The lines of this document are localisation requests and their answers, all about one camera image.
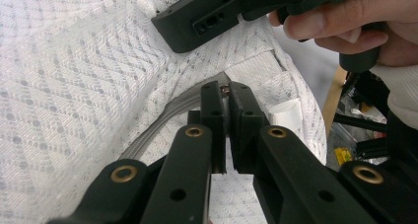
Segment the brass insert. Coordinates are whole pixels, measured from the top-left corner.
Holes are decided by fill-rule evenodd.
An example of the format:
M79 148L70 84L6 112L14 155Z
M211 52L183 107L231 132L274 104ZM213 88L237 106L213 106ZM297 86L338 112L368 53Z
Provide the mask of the brass insert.
M354 175L356 175L357 178L364 182L374 185L379 185L383 183L382 175L372 168L366 166L357 166L353 168L353 173Z
M281 128L270 128L268 129L268 134L278 138L284 138L287 136L287 132Z
M137 173L138 170L135 167L125 165L114 169L110 175L110 178L115 183L127 183L132 180Z
M185 131L185 135L189 137L199 137L203 134L203 129L199 127L190 127Z

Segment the wooden surface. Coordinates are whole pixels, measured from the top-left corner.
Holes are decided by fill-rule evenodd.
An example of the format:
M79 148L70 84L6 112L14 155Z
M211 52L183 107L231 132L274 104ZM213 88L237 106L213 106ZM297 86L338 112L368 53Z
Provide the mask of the wooden surface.
M325 104L322 108L322 116L325 122L326 137L328 137L329 131L331 130L332 121L334 120L335 112L338 107L338 102L341 97L342 86L344 85L346 75L347 71L342 69L341 66L338 66L337 70L335 71L331 87L329 88Z

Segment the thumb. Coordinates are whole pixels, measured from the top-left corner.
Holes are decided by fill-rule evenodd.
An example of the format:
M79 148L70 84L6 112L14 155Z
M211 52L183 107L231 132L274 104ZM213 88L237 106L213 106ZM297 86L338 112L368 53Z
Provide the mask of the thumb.
M416 0L347 0L289 16L284 30L294 39L331 37L373 22L414 22L418 17L412 11L417 9Z

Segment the human hand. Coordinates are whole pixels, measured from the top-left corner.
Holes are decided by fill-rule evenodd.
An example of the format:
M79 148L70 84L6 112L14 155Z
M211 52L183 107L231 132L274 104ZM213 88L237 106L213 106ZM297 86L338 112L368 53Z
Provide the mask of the human hand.
M347 0L324 4L298 16L289 16L284 31L289 38L314 38L317 45L353 54L381 45L378 64L418 64L418 0ZM270 23L279 26L277 13ZM386 22L383 31L362 31L374 22Z

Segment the fabric pattern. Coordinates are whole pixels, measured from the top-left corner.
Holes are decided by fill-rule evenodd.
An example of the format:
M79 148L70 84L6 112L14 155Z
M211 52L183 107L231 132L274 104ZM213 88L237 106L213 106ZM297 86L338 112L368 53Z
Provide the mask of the fabric pattern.
M267 21L175 54L150 20L176 1L0 0L0 223L70 214L167 102L272 50L295 79L284 86L296 86L305 139L318 144L322 161L314 97Z

